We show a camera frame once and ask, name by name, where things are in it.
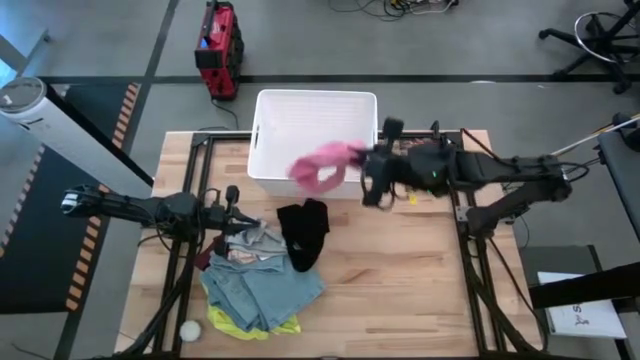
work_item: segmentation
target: plastic basket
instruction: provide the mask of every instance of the plastic basket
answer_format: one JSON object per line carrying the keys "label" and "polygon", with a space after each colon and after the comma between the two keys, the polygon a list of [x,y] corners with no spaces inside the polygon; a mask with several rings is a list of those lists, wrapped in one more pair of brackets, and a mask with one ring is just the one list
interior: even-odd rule
{"label": "plastic basket", "polygon": [[[366,92],[262,90],[258,94],[248,174],[269,195],[360,199],[360,172],[347,169],[345,182],[322,195],[309,194],[287,177],[291,165],[330,141],[360,140],[373,146],[378,136],[376,96]],[[326,178],[335,170],[323,170]]]}

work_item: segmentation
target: yellow cloth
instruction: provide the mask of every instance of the yellow cloth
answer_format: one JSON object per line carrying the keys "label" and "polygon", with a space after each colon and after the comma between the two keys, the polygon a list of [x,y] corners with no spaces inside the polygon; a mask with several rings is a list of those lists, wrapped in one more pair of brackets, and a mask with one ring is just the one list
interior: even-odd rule
{"label": "yellow cloth", "polygon": [[[204,292],[209,293],[206,286],[202,286]],[[269,333],[259,329],[252,329],[249,332],[244,332],[233,323],[233,320],[217,306],[211,306],[207,304],[207,319],[213,324],[213,326],[222,331],[223,333],[233,336],[240,340],[267,340]],[[285,321],[282,325],[271,331],[274,334],[299,334],[302,332],[300,324],[298,323],[298,317],[293,315],[289,320]]]}

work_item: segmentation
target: black cloth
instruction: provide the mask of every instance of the black cloth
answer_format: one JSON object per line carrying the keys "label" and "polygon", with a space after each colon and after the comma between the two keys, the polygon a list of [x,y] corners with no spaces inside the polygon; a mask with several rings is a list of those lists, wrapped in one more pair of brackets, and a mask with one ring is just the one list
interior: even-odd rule
{"label": "black cloth", "polygon": [[282,236],[293,268],[305,272],[315,264],[329,232],[327,205],[307,199],[304,205],[289,205],[278,209]]}

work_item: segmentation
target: white ball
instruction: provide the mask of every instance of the white ball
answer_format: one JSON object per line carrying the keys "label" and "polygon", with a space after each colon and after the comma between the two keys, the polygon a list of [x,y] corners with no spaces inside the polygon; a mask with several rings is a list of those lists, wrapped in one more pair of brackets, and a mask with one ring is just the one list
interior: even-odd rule
{"label": "white ball", "polygon": [[180,326],[180,337],[182,341],[194,342],[198,340],[201,333],[202,329],[200,328],[200,324],[194,320],[187,320]]}

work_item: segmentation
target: wooden tabletop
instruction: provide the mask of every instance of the wooden tabletop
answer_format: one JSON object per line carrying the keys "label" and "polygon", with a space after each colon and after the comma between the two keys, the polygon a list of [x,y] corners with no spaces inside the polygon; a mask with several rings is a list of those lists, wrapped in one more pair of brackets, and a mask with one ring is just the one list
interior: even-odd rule
{"label": "wooden tabletop", "polygon": [[[486,131],[473,133],[490,145]],[[192,133],[167,133],[154,196],[181,191],[191,136]],[[470,140],[465,144],[470,150],[479,149]],[[278,225],[276,209],[302,203],[303,199],[270,198],[247,176],[248,151],[248,142],[217,142],[207,187],[224,191],[228,185],[237,185],[238,205],[243,213]],[[197,168],[202,157],[200,154]],[[476,193],[479,205],[501,196],[502,189],[497,184]],[[221,333],[206,318],[207,298],[196,270],[187,319],[198,321],[203,335],[197,342],[183,345],[182,357],[477,355],[450,199],[421,194],[416,205],[397,201],[391,213],[364,208],[359,201],[325,202],[331,232],[325,238],[316,268],[327,289],[298,314],[302,333],[272,335],[267,341],[242,341]],[[209,231],[207,238],[216,233]],[[520,287],[526,289],[511,227],[499,225],[494,240]],[[491,247],[488,256],[501,308],[523,336],[539,348],[535,319]],[[116,351],[130,345],[130,337],[137,337],[158,309],[167,258],[167,251],[157,241],[140,247]],[[488,345],[494,348],[486,309],[481,307]],[[166,348],[171,345],[172,320],[175,321],[170,319],[167,328]]]}

